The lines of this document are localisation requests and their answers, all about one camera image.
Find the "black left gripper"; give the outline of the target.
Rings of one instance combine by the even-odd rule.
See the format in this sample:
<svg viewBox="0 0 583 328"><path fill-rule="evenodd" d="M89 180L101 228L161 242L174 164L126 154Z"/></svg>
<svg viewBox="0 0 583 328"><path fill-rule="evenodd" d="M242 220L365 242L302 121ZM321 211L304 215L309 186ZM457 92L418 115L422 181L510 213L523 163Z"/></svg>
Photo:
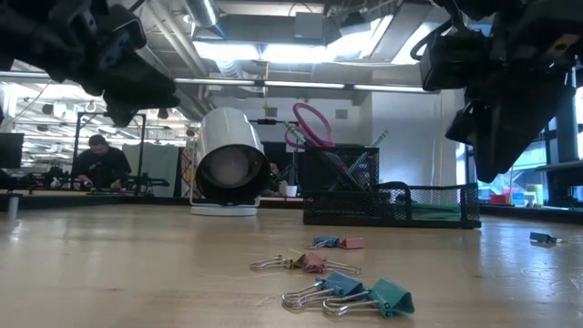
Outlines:
<svg viewBox="0 0 583 328"><path fill-rule="evenodd" d="M96 72L97 14L98 0L0 0L0 71L19 60L55 81L75 81L104 99L120 128L140 109L176 107L174 80L149 64Z"/></svg>

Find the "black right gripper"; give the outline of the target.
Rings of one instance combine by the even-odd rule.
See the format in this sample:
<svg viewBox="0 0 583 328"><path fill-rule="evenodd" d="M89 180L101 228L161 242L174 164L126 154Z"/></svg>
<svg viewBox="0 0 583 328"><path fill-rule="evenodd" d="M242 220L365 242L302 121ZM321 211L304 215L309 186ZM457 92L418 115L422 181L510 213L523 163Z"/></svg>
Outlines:
<svg viewBox="0 0 583 328"><path fill-rule="evenodd" d="M508 172L575 95L568 75L583 56L583 0L502 0L490 35L491 70L477 85L483 100L457 110L445 133L473 146L483 182Z"/></svg>

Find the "green sticky note pad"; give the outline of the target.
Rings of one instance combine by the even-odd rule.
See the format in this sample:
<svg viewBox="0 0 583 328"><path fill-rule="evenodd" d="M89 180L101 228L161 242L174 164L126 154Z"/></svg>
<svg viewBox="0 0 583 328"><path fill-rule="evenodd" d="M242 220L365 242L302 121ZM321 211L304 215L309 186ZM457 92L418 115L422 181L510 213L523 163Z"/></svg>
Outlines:
<svg viewBox="0 0 583 328"><path fill-rule="evenodd" d="M461 208L457 205L413 203L411 205L413 220L460 221Z"/></svg>

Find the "blue grey pencil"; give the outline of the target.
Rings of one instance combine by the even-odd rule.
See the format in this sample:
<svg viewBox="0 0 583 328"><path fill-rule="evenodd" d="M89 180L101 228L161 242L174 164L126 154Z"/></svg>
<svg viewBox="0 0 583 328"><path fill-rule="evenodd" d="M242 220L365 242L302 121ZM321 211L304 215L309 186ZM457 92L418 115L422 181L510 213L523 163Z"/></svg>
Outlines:
<svg viewBox="0 0 583 328"><path fill-rule="evenodd" d="M386 139L388 131L383 131L356 161L346 170L362 190L371 190L378 183L379 146Z"/></svg>

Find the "dark blue binder clip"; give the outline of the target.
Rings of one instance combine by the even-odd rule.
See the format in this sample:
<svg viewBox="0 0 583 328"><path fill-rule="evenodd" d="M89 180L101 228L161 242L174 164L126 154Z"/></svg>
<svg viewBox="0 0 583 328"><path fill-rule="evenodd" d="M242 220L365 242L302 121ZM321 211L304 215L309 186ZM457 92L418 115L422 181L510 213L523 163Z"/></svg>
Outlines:
<svg viewBox="0 0 583 328"><path fill-rule="evenodd" d="M536 243L545 243L545 244L556 244L561 242L561 239L552 237L549 234L539 233L539 232L530 232L529 239L532 242Z"/></svg>

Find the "large teal binder clip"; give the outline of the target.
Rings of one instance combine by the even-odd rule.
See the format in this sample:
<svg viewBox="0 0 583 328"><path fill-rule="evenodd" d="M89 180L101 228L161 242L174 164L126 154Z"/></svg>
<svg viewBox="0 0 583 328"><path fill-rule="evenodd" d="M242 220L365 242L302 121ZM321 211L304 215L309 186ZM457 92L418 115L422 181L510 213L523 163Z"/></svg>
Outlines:
<svg viewBox="0 0 583 328"><path fill-rule="evenodd" d="M415 312L412 294L401 285L379 279L371 288L350 296L328 298L322 302L327 314L343 316L349 313L379 313L383 318Z"/></svg>

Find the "small blue binder clip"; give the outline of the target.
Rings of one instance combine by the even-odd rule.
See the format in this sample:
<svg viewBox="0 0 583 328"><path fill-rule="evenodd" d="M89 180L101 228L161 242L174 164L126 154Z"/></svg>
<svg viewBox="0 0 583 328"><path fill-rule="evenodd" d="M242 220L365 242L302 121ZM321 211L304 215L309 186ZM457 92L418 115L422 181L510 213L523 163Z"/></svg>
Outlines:
<svg viewBox="0 0 583 328"><path fill-rule="evenodd" d="M312 239L310 243L304 245L307 250L316 250L320 248L337 248L340 238L329 235L320 235Z"/></svg>

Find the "large blue binder clip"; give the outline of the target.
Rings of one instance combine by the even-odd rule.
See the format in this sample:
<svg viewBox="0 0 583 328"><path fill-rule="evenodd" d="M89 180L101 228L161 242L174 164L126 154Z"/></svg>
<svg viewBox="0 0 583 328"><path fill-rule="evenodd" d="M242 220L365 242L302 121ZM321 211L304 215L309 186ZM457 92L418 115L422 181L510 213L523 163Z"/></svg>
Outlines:
<svg viewBox="0 0 583 328"><path fill-rule="evenodd" d="M316 277L315 283L296 292L285 292L281 303L292 309L301 309L315 303L322 304L330 298L343 298L364 292L362 282L340 272L326 277Z"/></svg>

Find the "black mesh desk organizer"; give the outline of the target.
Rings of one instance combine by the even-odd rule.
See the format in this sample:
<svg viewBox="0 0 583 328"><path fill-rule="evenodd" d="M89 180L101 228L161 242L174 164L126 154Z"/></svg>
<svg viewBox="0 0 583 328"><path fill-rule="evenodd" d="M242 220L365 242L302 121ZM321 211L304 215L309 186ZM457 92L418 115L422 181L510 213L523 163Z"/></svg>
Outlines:
<svg viewBox="0 0 583 328"><path fill-rule="evenodd" d="M476 184L415 186L402 181L380 182L371 190L340 187L314 155L328 151L348 169L367 150L362 147L306 149L302 162L303 222L307 225L404 228L478 229L481 227ZM413 203L457 205L460 221L413 220Z"/></svg>

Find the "pale green cylinder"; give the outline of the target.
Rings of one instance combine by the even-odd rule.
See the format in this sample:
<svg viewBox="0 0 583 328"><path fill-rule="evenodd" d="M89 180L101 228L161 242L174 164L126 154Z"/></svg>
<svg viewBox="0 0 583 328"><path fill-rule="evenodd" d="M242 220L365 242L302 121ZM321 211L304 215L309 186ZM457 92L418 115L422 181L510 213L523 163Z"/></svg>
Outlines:
<svg viewBox="0 0 583 328"><path fill-rule="evenodd" d="M527 184L525 197L528 207L542 207L544 205L544 187L542 184Z"/></svg>

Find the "black vertical pole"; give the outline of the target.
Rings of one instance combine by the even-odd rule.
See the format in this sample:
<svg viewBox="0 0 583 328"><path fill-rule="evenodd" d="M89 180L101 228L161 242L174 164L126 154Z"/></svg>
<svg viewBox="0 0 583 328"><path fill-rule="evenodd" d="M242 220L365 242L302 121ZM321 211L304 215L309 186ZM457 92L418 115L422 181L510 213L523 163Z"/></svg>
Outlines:
<svg viewBox="0 0 583 328"><path fill-rule="evenodd" d="M551 143L554 150L554 164L579 159L576 93L576 89L571 87L570 92L559 99L559 108L555 117L557 137Z"/></svg>

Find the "grey side desk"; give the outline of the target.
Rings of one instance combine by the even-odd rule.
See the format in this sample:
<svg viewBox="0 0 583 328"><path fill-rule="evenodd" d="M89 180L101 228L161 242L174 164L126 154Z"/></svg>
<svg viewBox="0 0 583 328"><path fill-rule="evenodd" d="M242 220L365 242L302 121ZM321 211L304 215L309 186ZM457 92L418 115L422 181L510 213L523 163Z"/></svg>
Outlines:
<svg viewBox="0 0 583 328"><path fill-rule="evenodd" d="M577 188L583 190L583 160L539 166L537 171L547 177L547 206L583 209L583 196L577 193Z"/></svg>

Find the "black background monitor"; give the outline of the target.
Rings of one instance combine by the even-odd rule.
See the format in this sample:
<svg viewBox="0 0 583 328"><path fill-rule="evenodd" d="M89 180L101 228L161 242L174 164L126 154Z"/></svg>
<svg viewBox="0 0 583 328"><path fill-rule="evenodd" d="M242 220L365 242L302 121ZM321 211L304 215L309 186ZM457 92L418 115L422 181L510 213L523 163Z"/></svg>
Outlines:
<svg viewBox="0 0 583 328"><path fill-rule="evenodd" d="M0 169L20 169L23 156L23 133L0 133Z"/></svg>

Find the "medium pink binder clip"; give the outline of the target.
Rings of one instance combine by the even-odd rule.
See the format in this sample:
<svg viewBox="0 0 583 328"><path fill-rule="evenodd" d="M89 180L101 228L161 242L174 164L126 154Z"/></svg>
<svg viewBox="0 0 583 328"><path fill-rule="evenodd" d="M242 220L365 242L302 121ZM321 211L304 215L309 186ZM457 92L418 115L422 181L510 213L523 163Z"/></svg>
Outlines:
<svg viewBox="0 0 583 328"><path fill-rule="evenodd" d="M332 261L323 258L314 252L308 253L305 256L303 262L303 271L306 273L325 273L338 271L360 275L362 270L363 269L359 266Z"/></svg>

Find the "gold binder clip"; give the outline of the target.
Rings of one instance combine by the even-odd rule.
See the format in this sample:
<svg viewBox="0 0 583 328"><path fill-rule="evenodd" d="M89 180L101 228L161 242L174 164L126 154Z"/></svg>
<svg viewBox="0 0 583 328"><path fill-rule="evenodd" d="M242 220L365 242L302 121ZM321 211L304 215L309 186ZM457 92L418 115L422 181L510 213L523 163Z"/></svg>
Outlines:
<svg viewBox="0 0 583 328"><path fill-rule="evenodd" d="M252 262L250 269L255 271L273 268L298 269L303 267L305 257L306 254L302 251L288 249L268 260Z"/></svg>

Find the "black aluminium table frame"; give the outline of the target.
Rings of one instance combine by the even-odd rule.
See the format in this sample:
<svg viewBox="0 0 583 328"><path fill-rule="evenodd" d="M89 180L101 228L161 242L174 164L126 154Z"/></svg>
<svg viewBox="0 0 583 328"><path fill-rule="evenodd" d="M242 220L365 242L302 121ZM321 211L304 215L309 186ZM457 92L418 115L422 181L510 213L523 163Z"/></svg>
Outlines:
<svg viewBox="0 0 583 328"><path fill-rule="evenodd" d="M17 198L19 210L43 210L101 205L155 205L189 206L182 198L156 198L139 196L88 196L81 195L16 195L0 193L0 212L8 211L9 199ZM479 205L479 213L507 219L538 220L554 223L569 223L583 226L583 210L557 210L516 208L498 205Z"/></svg>

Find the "grey short post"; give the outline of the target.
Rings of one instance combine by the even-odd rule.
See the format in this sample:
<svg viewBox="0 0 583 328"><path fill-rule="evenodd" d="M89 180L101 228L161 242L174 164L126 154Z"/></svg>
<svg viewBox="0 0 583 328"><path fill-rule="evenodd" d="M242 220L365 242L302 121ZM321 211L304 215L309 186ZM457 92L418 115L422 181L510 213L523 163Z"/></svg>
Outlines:
<svg viewBox="0 0 583 328"><path fill-rule="evenodd" d="M8 198L7 219L8 220L16 220L18 209L19 209L19 201L22 198L22 194L7 193L6 196Z"/></svg>

